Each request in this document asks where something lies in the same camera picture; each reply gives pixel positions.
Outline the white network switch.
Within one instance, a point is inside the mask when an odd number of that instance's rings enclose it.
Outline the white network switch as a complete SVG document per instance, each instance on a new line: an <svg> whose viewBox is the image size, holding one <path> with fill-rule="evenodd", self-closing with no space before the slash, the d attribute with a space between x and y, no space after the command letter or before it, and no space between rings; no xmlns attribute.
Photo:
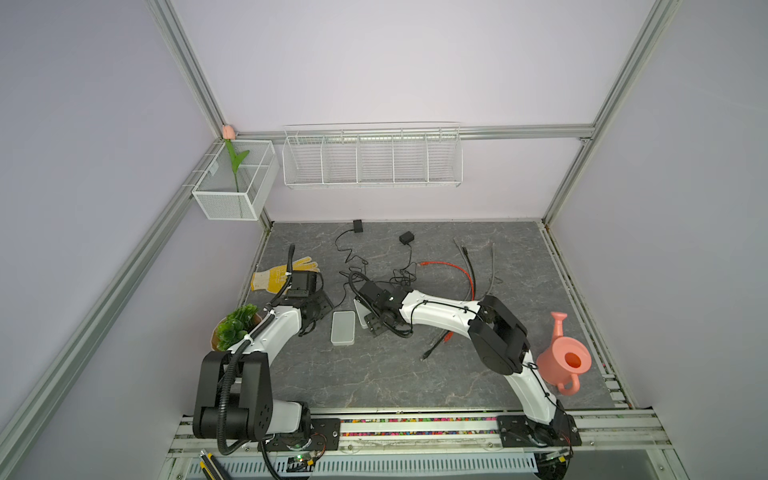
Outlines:
<svg viewBox="0 0 768 480"><path fill-rule="evenodd" d="M361 328L367 330L369 326L366 317L370 314L370 310L358 299L353 300L353 305Z"/></svg>
<svg viewBox="0 0 768 480"><path fill-rule="evenodd" d="M332 316L330 341L334 346L351 346L355 342L357 316L354 311L337 311Z"/></svg>

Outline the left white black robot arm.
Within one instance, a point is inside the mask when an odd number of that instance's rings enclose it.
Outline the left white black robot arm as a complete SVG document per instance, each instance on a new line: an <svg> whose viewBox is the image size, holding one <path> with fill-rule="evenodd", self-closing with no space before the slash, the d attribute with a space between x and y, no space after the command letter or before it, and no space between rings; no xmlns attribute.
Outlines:
<svg viewBox="0 0 768 480"><path fill-rule="evenodd" d="M312 444L308 405L277 400L270 366L294 337L314 330L332 310L320 274L295 270L295 246L288 247L286 280L265 305L265 317L226 351L208 353L201 364L193 435L213 439L222 455L249 443L264 451L269 441L298 450Z"/></svg>

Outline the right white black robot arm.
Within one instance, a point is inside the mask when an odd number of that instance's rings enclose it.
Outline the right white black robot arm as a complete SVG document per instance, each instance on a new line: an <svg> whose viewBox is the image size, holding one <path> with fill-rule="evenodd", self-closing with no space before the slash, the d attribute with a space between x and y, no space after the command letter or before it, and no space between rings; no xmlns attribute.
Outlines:
<svg viewBox="0 0 768 480"><path fill-rule="evenodd" d="M544 385L526 327L498 298L450 300L405 287L389 291L373 281L353 292L392 331L400 324L421 325L468 338L482 364L502 376L520 402L526 420L519 439L534 447L582 444L574 418Z"/></svg>

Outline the yellow work glove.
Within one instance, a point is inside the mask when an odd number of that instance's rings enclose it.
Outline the yellow work glove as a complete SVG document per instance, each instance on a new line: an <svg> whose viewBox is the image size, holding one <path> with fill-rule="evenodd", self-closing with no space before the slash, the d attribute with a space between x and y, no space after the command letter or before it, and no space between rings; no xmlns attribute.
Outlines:
<svg viewBox="0 0 768 480"><path fill-rule="evenodd" d="M309 256L300 258L299 260L295 260L292 263L292 269L293 271L311 271L311 272L320 271L318 263L315 262ZM287 279L286 264L274 266L265 271L257 271L257 272L254 272L251 276L250 290L252 292L264 290L269 293L275 294L283 286L286 279Z"/></svg>

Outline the green potted plant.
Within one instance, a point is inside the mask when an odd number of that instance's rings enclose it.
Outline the green potted plant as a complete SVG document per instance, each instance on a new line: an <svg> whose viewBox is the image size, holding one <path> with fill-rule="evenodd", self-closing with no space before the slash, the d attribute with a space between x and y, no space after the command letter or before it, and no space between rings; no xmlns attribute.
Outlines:
<svg viewBox="0 0 768 480"><path fill-rule="evenodd" d="M226 351L241 341L261 322L259 311L256 305L246 304L226 315L212 332L212 349Z"/></svg>

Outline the small white mesh basket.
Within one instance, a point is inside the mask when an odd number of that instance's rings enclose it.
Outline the small white mesh basket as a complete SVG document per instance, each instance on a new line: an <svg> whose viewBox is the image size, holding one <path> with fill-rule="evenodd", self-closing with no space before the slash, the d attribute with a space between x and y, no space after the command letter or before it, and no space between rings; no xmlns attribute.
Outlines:
<svg viewBox="0 0 768 480"><path fill-rule="evenodd" d="M209 220L258 221L278 172L271 141L224 140L192 194Z"/></svg>

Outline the pink watering can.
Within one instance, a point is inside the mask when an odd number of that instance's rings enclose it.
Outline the pink watering can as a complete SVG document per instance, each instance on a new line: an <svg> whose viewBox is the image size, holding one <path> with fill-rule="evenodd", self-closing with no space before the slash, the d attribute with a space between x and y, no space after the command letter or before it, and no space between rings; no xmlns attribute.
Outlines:
<svg viewBox="0 0 768 480"><path fill-rule="evenodd" d="M566 336L567 314L552 312L554 326L549 346L536 359L542 379L561 395L573 396L581 389L581 376L592 367L592 356L579 340Z"/></svg>

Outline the artificial pink tulip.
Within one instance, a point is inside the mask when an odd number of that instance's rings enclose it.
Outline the artificial pink tulip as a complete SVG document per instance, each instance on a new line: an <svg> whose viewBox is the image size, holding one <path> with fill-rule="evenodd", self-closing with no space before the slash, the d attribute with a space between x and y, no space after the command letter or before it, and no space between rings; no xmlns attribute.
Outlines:
<svg viewBox="0 0 768 480"><path fill-rule="evenodd" d="M222 138L226 150L229 154L231 171L235 183L235 191L240 192L238 171L244 160L249 156L249 150L237 151L233 141L237 139L237 133L231 125L223 125L221 128Z"/></svg>

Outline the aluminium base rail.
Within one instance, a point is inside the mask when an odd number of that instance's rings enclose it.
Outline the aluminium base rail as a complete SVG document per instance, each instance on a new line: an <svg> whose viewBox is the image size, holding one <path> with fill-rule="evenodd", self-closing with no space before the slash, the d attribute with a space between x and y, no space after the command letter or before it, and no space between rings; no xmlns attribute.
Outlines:
<svg viewBox="0 0 768 480"><path fill-rule="evenodd" d="M531 473L561 477L597 453L637 454L653 479L688 473L660 419L645 410L575 410L573 424L553 444L536 441L527 418L505 410L325 411L312 420L309 439L289 446L270 436L223 456L213 440L192 434L181 420L161 470L163 479L203 475L202 454L212 454L232 479L442 477Z"/></svg>

